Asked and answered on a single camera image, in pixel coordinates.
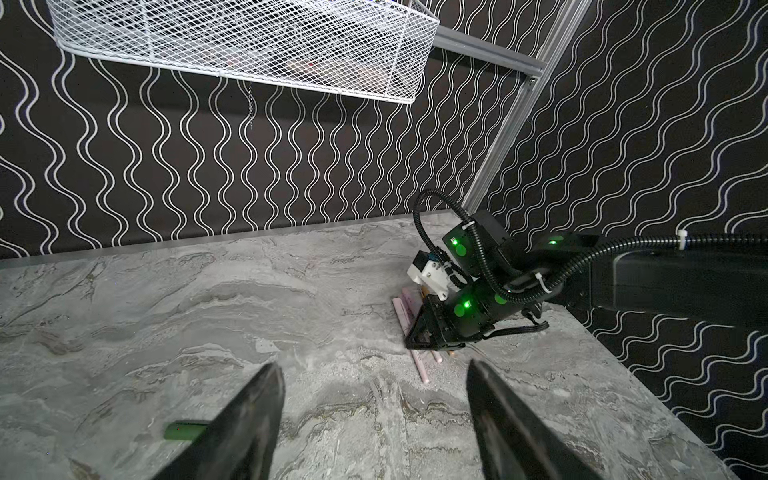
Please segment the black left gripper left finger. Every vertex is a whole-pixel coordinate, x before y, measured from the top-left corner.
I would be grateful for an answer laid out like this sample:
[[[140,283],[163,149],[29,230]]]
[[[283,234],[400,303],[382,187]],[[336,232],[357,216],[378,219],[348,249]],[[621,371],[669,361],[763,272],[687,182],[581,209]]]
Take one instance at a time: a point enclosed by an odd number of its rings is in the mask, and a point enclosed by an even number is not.
[[[264,365],[157,479],[267,479],[277,446],[285,381]]]

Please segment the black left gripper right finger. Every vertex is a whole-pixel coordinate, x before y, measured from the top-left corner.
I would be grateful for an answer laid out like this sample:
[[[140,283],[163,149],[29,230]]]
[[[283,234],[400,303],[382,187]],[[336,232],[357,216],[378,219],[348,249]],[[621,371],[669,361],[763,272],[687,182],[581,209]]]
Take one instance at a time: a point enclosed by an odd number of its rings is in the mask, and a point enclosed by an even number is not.
[[[600,477],[487,363],[469,363],[466,388],[486,479]]]

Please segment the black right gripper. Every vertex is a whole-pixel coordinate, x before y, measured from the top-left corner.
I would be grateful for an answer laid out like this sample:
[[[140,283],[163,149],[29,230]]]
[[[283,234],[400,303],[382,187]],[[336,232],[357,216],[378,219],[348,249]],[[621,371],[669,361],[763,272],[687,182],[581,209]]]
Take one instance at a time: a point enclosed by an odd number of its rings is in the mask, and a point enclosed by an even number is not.
[[[497,323],[509,320],[517,313],[521,313],[529,325],[496,327]],[[405,347],[443,351],[497,337],[539,333],[549,328],[540,316],[540,304],[531,308],[513,305],[490,287],[476,283],[446,301],[440,301],[437,296],[426,296],[405,336]]]

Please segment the green pen cap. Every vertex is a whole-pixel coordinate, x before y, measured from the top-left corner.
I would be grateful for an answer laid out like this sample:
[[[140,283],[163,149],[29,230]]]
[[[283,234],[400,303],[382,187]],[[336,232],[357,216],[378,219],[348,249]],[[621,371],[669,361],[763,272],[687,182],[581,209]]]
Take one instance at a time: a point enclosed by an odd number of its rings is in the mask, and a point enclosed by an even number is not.
[[[207,429],[207,422],[175,421],[169,423],[164,432],[163,439],[171,441],[194,441]]]

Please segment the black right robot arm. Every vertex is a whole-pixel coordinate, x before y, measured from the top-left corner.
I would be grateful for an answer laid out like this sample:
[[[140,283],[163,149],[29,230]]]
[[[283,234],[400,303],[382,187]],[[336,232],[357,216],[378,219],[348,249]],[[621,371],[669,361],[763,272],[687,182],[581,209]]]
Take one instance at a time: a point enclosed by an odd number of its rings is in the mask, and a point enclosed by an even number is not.
[[[411,350],[451,351],[547,328],[546,303],[639,311],[767,328],[767,237],[690,234],[609,239],[550,233],[523,252],[496,219],[462,213],[444,248],[423,253],[457,278],[426,296],[405,336]]]

